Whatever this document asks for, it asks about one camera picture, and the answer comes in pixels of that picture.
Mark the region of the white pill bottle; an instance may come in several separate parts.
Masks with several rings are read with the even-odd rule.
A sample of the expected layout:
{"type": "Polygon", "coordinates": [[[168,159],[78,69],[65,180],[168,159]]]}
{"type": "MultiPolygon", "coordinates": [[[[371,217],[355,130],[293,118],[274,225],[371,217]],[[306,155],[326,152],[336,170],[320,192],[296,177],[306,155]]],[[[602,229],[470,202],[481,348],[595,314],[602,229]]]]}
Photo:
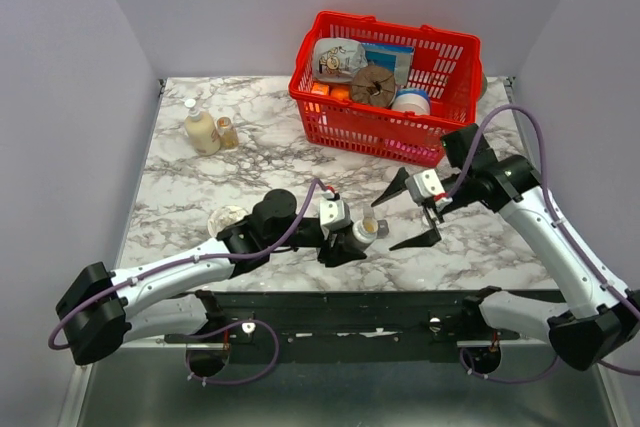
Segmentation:
{"type": "Polygon", "coordinates": [[[366,250],[378,237],[378,221],[373,217],[356,221],[352,226],[353,242],[366,250]]]}

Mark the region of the grey weekly pill organizer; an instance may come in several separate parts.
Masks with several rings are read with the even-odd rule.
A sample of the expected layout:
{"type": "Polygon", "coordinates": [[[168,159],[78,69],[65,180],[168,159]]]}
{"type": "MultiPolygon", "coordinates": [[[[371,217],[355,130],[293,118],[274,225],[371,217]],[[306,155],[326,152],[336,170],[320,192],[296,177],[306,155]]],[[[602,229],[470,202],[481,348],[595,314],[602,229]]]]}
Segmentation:
{"type": "Polygon", "coordinates": [[[368,236],[376,235],[381,238],[386,237],[389,233],[388,222],[384,219],[378,219],[371,206],[363,208],[362,229],[368,236]]]}

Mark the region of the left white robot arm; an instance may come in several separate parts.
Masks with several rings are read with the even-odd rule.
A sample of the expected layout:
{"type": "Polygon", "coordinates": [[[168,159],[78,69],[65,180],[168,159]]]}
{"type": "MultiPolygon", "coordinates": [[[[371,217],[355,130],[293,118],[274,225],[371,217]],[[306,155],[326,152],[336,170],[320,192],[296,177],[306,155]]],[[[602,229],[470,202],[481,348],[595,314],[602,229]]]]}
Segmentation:
{"type": "Polygon", "coordinates": [[[50,349],[69,350],[84,366],[139,338],[179,334],[209,342],[222,319],[204,302],[185,306],[179,299],[187,291],[250,273],[279,249],[313,248],[326,267],[365,259],[379,233],[372,212],[354,221],[339,194],[323,188],[318,214],[309,217],[311,199],[299,203],[290,191],[274,189],[241,220],[185,253],[124,269],[101,262],[84,267],[55,307],[59,324],[50,349]]]}

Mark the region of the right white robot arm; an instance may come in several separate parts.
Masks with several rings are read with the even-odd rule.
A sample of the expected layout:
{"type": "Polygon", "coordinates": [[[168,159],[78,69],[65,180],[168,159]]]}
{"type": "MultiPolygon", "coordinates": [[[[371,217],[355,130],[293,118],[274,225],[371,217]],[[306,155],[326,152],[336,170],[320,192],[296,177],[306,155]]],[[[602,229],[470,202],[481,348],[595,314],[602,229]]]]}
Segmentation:
{"type": "Polygon", "coordinates": [[[487,287],[464,300],[462,331],[474,339],[494,329],[523,334],[547,343],[579,371],[632,340],[639,330],[631,312],[639,304],[638,292],[629,290],[588,247],[574,249],[579,237],[544,193],[532,164],[521,155],[497,159],[475,124],[442,136],[441,142],[452,167],[471,162],[468,172],[441,180],[432,169],[414,175],[399,169],[375,201],[382,204],[407,191],[424,211],[428,230],[398,248],[434,246],[441,239],[437,225],[444,214],[479,202],[520,234],[564,298],[553,303],[487,287]]]}

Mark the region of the white blue tub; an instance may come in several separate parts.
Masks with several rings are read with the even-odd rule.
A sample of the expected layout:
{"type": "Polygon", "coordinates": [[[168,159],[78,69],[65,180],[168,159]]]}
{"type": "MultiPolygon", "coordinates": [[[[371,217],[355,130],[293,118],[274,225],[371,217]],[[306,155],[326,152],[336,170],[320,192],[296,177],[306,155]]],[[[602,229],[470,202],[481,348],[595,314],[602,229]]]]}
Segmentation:
{"type": "Polygon", "coordinates": [[[431,100],[427,92],[418,88],[400,89],[391,104],[391,110],[395,112],[413,112],[416,115],[429,115],[431,113],[431,100]]]}

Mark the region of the brown round paper package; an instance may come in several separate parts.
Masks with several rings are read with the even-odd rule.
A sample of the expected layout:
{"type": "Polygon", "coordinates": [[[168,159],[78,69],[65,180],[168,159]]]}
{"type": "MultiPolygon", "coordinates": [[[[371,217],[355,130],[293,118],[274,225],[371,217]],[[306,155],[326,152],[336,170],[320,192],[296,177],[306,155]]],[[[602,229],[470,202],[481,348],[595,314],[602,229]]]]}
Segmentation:
{"type": "Polygon", "coordinates": [[[355,103],[387,109],[396,96],[394,74],[376,65],[363,67],[350,84],[350,96],[355,103]]]}

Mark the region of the orange fruit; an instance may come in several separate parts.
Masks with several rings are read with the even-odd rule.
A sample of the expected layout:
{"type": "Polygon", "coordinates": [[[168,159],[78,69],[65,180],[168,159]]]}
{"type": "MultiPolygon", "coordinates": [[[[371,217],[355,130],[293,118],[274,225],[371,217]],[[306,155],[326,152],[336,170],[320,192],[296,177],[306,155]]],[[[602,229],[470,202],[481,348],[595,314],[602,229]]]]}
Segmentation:
{"type": "Polygon", "coordinates": [[[339,101],[349,101],[351,99],[350,87],[348,85],[332,86],[329,92],[329,96],[339,101]]]}

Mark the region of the blue packet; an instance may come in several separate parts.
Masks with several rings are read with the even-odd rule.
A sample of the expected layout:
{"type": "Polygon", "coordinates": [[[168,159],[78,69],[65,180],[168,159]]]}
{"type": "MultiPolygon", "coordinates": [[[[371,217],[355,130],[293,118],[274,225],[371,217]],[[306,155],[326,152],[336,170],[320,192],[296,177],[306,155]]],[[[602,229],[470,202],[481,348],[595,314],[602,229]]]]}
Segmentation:
{"type": "Polygon", "coordinates": [[[397,86],[407,84],[415,52],[413,47],[372,42],[363,42],[362,45],[370,65],[391,71],[397,86]]]}

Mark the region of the orange small box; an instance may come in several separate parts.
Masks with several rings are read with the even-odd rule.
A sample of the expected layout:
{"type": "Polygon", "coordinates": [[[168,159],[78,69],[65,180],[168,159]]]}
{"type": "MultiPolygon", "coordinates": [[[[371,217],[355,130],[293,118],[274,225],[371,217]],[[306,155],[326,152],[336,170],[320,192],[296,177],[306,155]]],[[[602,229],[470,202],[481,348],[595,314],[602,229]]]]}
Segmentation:
{"type": "Polygon", "coordinates": [[[310,93],[319,96],[329,96],[331,86],[321,82],[314,82],[311,86],[310,93]]]}

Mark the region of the red plastic shopping basket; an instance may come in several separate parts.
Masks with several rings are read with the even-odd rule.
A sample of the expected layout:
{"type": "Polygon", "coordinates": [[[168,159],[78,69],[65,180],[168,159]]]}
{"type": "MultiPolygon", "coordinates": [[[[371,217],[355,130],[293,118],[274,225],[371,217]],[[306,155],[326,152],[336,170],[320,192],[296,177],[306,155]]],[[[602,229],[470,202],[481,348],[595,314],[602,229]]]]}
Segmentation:
{"type": "Polygon", "coordinates": [[[310,142],[434,167],[441,136],[475,120],[480,53],[470,34],[322,11],[289,92],[310,142]]]}

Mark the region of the silver snack pouch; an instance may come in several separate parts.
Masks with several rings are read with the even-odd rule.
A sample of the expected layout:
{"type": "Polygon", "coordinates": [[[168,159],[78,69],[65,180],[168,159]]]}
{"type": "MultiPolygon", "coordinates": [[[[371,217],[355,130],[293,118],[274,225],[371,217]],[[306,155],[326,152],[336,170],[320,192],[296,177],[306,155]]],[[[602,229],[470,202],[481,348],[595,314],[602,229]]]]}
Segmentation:
{"type": "Polygon", "coordinates": [[[312,52],[313,77],[323,83],[350,84],[368,65],[364,45],[348,38],[321,38],[312,52]]]}

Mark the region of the small amber bottle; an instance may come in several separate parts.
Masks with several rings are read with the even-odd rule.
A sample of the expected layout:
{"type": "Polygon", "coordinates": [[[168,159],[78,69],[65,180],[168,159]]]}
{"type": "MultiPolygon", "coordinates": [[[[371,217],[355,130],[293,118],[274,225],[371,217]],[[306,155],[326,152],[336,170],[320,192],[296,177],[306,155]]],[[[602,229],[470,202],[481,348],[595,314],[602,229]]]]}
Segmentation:
{"type": "Polygon", "coordinates": [[[224,149],[235,149],[239,146],[236,128],[229,117],[220,117],[217,120],[217,130],[224,149]]]}

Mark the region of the yellow liquid bottle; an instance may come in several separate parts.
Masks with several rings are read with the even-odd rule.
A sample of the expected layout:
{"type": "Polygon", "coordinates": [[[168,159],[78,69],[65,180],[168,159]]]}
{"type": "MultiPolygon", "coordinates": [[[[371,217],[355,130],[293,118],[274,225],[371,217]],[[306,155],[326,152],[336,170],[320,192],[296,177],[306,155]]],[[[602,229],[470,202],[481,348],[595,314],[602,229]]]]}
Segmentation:
{"type": "Polygon", "coordinates": [[[192,147],[201,156],[216,154],[221,141],[214,118],[195,99],[187,99],[184,106],[188,109],[184,125],[192,147]]]}

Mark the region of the black table front rail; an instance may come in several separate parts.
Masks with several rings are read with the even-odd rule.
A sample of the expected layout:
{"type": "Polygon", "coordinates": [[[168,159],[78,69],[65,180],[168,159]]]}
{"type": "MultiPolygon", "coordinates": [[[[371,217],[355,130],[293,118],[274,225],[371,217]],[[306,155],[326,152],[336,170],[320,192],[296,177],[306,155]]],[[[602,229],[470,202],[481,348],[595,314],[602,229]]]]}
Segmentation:
{"type": "Polygon", "coordinates": [[[461,347],[538,346],[466,311],[473,290],[405,292],[211,292],[188,299],[205,310],[187,344],[200,354],[222,343],[234,364],[266,364],[278,342],[280,363],[454,362],[461,347]]]}

